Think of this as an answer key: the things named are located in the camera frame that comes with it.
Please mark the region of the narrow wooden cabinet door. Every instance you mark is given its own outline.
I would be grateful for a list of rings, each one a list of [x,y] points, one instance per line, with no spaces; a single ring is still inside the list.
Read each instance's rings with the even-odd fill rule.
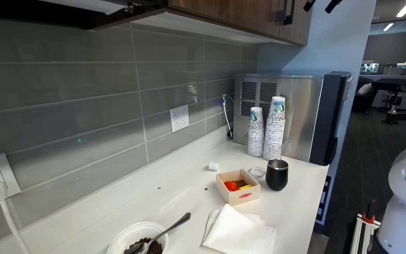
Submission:
[[[306,1],[295,0],[293,24],[283,25],[280,23],[279,37],[283,41],[297,46],[307,45],[312,11],[306,12],[303,9]]]

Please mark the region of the wide wooden cabinet door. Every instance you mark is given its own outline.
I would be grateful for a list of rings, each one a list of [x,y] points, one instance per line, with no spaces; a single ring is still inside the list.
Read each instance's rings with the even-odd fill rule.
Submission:
[[[168,0],[168,7],[202,19],[266,37],[278,37],[275,13],[282,0]]]

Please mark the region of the monitor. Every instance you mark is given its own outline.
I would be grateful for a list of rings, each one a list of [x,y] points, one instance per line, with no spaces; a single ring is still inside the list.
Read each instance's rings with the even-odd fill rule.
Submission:
[[[378,63],[369,63],[365,62],[362,63],[360,74],[378,74],[379,72],[379,64]]]

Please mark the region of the dark sofa with cushion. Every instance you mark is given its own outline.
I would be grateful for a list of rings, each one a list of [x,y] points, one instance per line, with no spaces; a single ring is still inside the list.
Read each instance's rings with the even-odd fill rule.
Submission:
[[[377,94],[377,89],[373,84],[374,80],[367,77],[359,77],[352,111],[367,113],[371,108],[374,98]]]

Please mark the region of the black desk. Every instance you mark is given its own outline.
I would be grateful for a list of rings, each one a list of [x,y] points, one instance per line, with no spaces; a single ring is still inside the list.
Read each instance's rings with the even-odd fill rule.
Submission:
[[[381,122],[388,125],[397,125],[399,121],[406,121],[406,111],[397,111],[400,105],[399,93],[406,93],[406,79],[404,78],[382,78],[372,82],[372,87],[377,90],[388,90],[392,92],[390,98],[390,110],[387,111],[384,120]]]

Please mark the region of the stainless steel ice machine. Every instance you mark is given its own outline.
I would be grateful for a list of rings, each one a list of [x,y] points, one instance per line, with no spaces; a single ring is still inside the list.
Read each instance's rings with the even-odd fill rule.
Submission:
[[[247,145],[250,108],[261,107],[266,119],[273,96],[285,98],[282,155],[313,164],[332,163],[338,145],[337,128],[352,75],[237,74],[235,76],[233,141]]]

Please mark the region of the tall stack of paper cups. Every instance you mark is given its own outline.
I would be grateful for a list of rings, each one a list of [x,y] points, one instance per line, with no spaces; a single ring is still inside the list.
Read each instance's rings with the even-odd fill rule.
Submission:
[[[273,96],[266,119],[263,157],[280,159],[285,130],[285,97]]]

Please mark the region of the short stack of paper cups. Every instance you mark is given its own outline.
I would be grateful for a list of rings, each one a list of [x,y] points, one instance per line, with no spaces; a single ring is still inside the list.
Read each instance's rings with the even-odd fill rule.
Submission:
[[[250,108],[247,152],[254,157],[262,156],[264,148],[264,116],[261,107]]]

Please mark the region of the clear plastic lid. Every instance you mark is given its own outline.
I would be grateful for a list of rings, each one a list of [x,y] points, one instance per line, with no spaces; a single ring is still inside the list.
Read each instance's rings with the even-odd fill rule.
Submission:
[[[265,169],[258,166],[248,169],[247,172],[257,180],[264,178],[266,175]]]

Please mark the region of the black steel tumbler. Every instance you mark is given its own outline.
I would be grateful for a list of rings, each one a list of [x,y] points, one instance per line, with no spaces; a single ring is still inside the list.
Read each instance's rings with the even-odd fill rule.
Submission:
[[[288,183],[289,165],[282,159],[271,159],[267,163],[266,183],[273,191],[282,191]]]

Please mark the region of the small wooden box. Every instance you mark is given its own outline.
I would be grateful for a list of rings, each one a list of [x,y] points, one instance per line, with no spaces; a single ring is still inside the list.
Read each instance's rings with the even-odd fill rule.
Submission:
[[[225,181],[238,180],[245,180],[246,183],[253,185],[253,187],[230,192],[224,185]],[[245,169],[217,174],[215,184],[224,201],[231,206],[253,201],[260,197],[261,185]]]

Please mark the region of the orange clamp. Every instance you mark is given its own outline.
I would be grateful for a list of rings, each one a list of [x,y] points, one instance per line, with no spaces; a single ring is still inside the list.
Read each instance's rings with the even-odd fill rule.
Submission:
[[[373,224],[376,215],[376,200],[372,199],[368,203],[366,210],[362,214],[362,220],[366,223]]]

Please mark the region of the white paper napkin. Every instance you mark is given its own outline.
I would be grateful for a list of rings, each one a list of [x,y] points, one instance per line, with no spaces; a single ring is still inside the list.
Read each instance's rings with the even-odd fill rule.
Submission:
[[[276,235],[276,228],[224,204],[202,245],[223,254],[273,254]]]

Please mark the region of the metal spoon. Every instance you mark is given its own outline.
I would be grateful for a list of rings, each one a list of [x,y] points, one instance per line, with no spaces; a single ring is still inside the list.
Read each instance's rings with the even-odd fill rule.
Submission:
[[[138,243],[135,243],[133,246],[126,249],[123,254],[147,254],[147,252],[149,251],[150,245],[154,241],[157,241],[159,238],[161,238],[163,235],[169,233],[174,228],[179,227],[180,225],[189,221],[190,218],[191,218],[191,213],[190,212],[185,213],[179,220],[177,220],[177,222],[175,222],[173,225],[171,225],[168,229],[164,230],[162,233],[156,235],[154,238],[151,238],[150,241],[148,241],[148,242],[140,241]]]

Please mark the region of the heap of brown beans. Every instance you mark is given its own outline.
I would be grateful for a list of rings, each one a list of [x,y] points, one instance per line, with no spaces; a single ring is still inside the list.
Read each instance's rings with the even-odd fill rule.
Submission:
[[[129,246],[129,248],[125,249],[123,254],[140,254],[139,252],[135,252],[134,250],[130,251],[130,249],[133,249],[136,244],[140,244],[140,243],[148,244],[150,241],[151,241],[151,238],[148,238],[148,237],[141,238],[139,241],[135,242],[134,244],[131,244]],[[153,241],[150,244],[148,251],[144,254],[162,254],[162,252],[163,252],[162,245],[160,243],[158,243],[158,241]]]

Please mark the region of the white plastic bowl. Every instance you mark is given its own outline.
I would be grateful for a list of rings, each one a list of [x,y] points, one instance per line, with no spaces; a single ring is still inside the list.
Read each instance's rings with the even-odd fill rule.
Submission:
[[[126,249],[142,238],[154,238],[165,228],[156,222],[139,222],[122,230],[111,242],[106,254],[123,254]]]

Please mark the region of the wooden wall cabinet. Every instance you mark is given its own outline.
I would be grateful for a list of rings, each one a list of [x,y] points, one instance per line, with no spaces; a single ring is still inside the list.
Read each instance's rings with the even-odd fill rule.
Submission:
[[[0,0],[0,19],[101,30],[142,25],[253,43],[307,44],[315,0]]]

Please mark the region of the white double wall socket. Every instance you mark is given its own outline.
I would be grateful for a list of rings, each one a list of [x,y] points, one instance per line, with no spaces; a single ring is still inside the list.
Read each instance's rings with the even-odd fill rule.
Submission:
[[[171,131],[177,132],[190,125],[189,107],[187,104],[171,108]]]

